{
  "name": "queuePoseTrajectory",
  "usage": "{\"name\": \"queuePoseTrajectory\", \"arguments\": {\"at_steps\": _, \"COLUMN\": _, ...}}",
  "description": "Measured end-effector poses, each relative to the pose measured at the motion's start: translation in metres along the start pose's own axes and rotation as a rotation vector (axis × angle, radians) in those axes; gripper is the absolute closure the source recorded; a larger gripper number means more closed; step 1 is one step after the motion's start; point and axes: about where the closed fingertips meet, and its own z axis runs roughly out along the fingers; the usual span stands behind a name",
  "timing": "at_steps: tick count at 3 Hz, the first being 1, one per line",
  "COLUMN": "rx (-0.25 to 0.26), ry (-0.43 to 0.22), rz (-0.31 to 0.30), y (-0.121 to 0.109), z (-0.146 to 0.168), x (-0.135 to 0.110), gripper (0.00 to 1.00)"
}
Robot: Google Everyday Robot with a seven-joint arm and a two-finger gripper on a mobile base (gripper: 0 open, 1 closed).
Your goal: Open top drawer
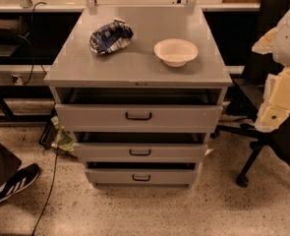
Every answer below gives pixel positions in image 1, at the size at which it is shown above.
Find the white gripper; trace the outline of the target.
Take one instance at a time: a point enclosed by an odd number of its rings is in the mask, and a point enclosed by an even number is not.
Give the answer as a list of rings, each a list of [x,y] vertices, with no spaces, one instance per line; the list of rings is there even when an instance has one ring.
[[[277,76],[269,74],[265,81],[263,103],[259,109],[255,128],[264,133],[272,132],[290,115],[290,67]]]

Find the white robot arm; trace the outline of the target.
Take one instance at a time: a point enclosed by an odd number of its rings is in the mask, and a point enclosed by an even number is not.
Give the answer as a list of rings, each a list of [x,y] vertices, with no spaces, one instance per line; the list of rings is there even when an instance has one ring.
[[[268,74],[255,122],[258,131],[269,133],[278,129],[290,115],[290,9],[252,50],[262,55],[271,54],[276,63],[284,66],[278,75]]]

